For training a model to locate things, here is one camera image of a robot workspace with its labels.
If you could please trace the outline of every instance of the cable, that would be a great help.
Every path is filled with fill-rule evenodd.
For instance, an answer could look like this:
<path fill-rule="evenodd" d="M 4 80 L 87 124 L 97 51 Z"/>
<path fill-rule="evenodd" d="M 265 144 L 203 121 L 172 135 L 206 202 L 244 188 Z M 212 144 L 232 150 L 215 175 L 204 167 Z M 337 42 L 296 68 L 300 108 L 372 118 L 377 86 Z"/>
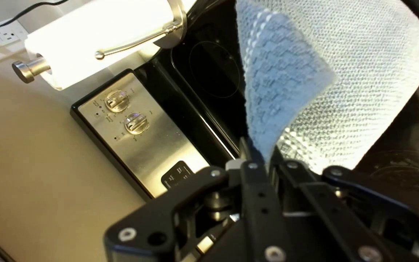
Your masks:
<path fill-rule="evenodd" d="M 22 17 L 24 15 L 33 12 L 34 9 L 37 9 L 37 7 L 40 7 L 40 6 L 59 6 L 59 4 L 63 4 L 63 3 L 66 3 L 66 1 L 69 1 L 69 0 L 62 0 L 62 1 L 55 1 L 55 3 L 52 3 L 52 1 L 40 1 L 40 3 L 36 3 L 36 4 L 30 6 L 30 7 L 27 7 L 25 10 L 22 10 L 21 13 L 18 13 L 14 19 L 2 23 L 0 28 L 8 26 L 9 23 L 18 20 L 18 19 Z"/>

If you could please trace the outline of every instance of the wire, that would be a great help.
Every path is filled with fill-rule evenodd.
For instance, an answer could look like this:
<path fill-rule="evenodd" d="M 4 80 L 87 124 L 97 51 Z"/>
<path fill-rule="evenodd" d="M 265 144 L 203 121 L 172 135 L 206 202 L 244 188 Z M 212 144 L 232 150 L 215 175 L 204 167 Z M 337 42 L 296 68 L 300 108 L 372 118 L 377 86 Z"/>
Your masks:
<path fill-rule="evenodd" d="M 33 12 L 34 9 L 37 9 L 37 7 L 40 7 L 40 6 L 59 6 L 59 4 L 63 4 L 63 3 L 66 3 L 66 1 L 69 1 L 69 0 L 53 1 L 53 3 L 52 3 L 52 1 L 40 1 L 40 3 L 36 3 L 36 4 L 30 6 L 30 7 L 27 7 L 25 10 L 22 10 L 21 13 L 18 13 L 18 15 L 17 15 L 15 17 L 12 17 L 11 20 L 2 23 L 0 28 L 8 26 L 9 23 L 18 20 L 20 17 L 25 16 L 27 13 Z"/>

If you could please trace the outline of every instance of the hole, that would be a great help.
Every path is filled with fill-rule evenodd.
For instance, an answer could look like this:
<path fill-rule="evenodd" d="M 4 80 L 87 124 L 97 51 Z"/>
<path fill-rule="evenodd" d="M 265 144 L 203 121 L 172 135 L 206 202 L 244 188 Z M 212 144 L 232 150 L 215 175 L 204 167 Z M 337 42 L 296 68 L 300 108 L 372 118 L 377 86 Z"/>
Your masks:
<path fill-rule="evenodd" d="M 149 244 L 152 244 L 152 246 L 161 246 L 161 244 L 167 243 L 167 240 L 168 240 L 168 237 L 162 231 L 156 231 L 156 233 L 149 236 Z"/>

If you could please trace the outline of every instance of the blue paper towel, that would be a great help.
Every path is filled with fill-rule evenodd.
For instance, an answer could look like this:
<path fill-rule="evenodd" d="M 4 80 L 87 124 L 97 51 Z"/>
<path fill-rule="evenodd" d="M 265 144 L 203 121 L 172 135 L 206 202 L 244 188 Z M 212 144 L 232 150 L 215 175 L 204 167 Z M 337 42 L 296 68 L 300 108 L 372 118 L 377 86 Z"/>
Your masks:
<path fill-rule="evenodd" d="M 334 73 L 289 16 L 238 0 L 249 135 L 265 160 L 286 127 L 334 81 Z"/>

